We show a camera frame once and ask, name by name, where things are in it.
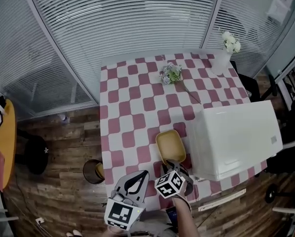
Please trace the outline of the person's grey clothing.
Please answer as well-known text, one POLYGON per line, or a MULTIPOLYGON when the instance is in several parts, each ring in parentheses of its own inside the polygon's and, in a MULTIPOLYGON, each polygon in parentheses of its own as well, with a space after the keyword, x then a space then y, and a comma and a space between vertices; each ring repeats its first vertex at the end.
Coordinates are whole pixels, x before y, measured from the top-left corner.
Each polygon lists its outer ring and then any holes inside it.
POLYGON ((163 210, 143 212, 130 228, 128 237, 178 237, 163 210))

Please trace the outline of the round yellow wooden table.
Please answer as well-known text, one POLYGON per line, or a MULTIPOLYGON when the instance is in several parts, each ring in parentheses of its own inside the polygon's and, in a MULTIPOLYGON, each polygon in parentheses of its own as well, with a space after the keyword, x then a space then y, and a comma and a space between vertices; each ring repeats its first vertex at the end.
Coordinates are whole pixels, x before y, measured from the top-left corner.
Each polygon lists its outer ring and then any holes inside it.
POLYGON ((3 189, 8 185, 14 167, 16 149, 16 115, 12 102, 6 100, 3 123, 0 127, 0 152, 4 156, 3 189))

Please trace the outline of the white paper notice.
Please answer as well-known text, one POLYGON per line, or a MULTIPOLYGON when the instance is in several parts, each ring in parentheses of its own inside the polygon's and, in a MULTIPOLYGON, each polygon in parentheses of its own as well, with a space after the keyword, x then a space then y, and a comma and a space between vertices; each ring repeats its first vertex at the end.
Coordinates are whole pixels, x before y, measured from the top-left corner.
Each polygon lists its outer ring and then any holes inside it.
POLYGON ((273 0, 266 15, 282 25, 291 9, 292 2, 293 0, 273 0))

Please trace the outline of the white flower bunch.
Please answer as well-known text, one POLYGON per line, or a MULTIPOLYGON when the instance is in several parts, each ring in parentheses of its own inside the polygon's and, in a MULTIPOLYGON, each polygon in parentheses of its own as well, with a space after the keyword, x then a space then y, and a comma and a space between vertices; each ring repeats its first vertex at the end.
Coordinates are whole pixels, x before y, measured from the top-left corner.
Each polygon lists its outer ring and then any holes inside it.
POLYGON ((229 31, 224 31, 222 34, 222 40, 225 49, 229 53, 239 52, 241 49, 240 41, 229 31))

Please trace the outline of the round trash bin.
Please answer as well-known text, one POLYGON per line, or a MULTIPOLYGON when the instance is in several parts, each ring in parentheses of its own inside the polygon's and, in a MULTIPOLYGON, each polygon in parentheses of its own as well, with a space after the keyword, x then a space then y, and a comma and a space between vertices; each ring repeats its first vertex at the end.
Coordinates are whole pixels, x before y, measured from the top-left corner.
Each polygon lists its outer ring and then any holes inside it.
POLYGON ((101 162, 97 159, 90 159, 88 160, 83 166, 83 175, 87 182, 91 184, 100 184, 104 182, 105 179, 100 179, 95 172, 95 166, 101 162))

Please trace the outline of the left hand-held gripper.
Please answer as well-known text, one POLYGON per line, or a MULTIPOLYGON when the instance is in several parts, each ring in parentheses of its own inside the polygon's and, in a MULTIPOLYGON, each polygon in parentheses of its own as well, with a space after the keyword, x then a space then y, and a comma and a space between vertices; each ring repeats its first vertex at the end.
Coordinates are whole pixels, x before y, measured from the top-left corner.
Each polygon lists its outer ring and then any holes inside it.
POLYGON ((130 230, 146 209, 148 182, 148 171, 132 172, 119 179, 106 205, 104 221, 108 226, 130 230))

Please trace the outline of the black low office chair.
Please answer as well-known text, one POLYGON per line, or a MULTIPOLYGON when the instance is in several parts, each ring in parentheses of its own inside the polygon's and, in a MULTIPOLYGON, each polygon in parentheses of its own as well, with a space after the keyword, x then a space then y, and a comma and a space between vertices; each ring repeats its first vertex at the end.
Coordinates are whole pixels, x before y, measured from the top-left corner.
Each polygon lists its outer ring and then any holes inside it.
POLYGON ((239 79, 247 91, 251 102, 264 101, 270 94, 272 94, 274 97, 276 97, 278 94, 282 96, 281 90, 272 75, 268 75, 270 87, 263 95, 261 95, 257 80, 238 73, 235 61, 231 60, 230 63, 238 74, 239 79))

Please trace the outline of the pink white checkered tablecloth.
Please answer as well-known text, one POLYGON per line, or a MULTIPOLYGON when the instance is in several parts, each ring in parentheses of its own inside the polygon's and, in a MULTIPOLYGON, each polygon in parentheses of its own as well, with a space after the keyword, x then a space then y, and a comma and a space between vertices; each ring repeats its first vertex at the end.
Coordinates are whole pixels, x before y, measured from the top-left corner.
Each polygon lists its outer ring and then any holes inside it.
POLYGON ((154 188, 160 177, 157 134, 176 130, 188 143, 186 123, 203 108, 248 103, 233 66, 217 76, 212 54, 178 53, 136 58, 103 66, 100 83, 100 132, 107 193, 118 180, 138 170, 149 172, 145 205, 148 211, 171 206, 154 188), (177 85, 164 85, 159 72, 167 63, 182 66, 182 78, 200 104, 177 85))

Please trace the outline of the person's right forearm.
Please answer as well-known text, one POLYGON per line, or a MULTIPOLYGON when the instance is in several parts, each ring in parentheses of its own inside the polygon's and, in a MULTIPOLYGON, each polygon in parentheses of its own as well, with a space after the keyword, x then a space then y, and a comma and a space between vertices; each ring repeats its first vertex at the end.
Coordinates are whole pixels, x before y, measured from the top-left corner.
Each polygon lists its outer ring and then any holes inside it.
POLYGON ((173 203, 177 211, 179 237, 199 237, 199 232, 186 201, 182 198, 173 197, 173 203))

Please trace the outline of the black round stool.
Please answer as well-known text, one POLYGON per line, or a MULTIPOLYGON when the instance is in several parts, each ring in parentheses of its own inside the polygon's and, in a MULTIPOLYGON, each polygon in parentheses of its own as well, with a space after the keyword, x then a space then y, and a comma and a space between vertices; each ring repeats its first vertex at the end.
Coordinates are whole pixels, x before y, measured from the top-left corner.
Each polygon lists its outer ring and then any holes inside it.
POLYGON ((48 164, 48 147, 46 141, 38 135, 31 135, 17 129, 17 136, 27 139, 24 153, 15 154, 15 163, 25 165, 35 175, 41 175, 48 164))

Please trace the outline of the pale artificial flower bouquet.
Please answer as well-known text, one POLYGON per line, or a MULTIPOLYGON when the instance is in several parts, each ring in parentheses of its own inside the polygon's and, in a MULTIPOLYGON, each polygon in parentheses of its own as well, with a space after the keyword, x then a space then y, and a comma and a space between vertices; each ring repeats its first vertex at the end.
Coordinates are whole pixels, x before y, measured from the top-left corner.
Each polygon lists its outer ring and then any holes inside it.
POLYGON ((159 72, 160 81, 164 85, 174 84, 177 85, 180 89, 187 92, 188 95, 194 99, 197 103, 201 103, 186 87, 185 83, 183 82, 182 78, 182 66, 175 65, 172 62, 167 63, 164 65, 159 72))

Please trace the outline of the white vase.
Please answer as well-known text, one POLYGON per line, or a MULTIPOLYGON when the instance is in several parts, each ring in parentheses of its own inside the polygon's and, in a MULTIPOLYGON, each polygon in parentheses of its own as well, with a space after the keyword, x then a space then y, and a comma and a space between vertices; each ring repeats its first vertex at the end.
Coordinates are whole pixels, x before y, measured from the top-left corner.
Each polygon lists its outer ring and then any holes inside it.
POLYGON ((211 70, 215 75, 220 76, 228 69, 232 54, 233 52, 229 52, 226 49, 220 50, 215 54, 214 59, 211 61, 211 70))

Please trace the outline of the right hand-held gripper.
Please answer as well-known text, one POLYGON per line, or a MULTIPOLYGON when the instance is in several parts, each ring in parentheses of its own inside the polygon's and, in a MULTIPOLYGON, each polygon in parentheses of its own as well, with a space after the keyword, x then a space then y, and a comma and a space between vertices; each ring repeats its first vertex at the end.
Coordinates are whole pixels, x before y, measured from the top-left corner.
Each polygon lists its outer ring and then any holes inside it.
POLYGON ((161 175, 163 176, 155 181, 154 187, 163 198, 179 195, 184 183, 186 183, 184 195, 188 196, 193 192, 193 180, 180 162, 173 163, 172 160, 166 160, 161 165, 161 175))

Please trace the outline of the white toaster oven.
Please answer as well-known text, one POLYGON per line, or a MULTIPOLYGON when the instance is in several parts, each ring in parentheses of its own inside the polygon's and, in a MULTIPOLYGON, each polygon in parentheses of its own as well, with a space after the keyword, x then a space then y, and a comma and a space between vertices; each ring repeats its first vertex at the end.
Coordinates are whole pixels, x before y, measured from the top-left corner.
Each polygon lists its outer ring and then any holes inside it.
POLYGON ((220 181, 262 163, 283 149, 271 101, 202 109, 186 123, 192 172, 220 181))

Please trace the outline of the white venetian blinds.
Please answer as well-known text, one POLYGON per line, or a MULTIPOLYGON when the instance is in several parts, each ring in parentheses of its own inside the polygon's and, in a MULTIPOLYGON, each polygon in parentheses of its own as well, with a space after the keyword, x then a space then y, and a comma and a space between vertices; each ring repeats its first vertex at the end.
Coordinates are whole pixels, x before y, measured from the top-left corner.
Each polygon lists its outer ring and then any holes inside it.
POLYGON ((0 0, 0 95, 20 118, 98 105, 110 57, 241 42, 254 76, 278 46, 274 0, 0 0))

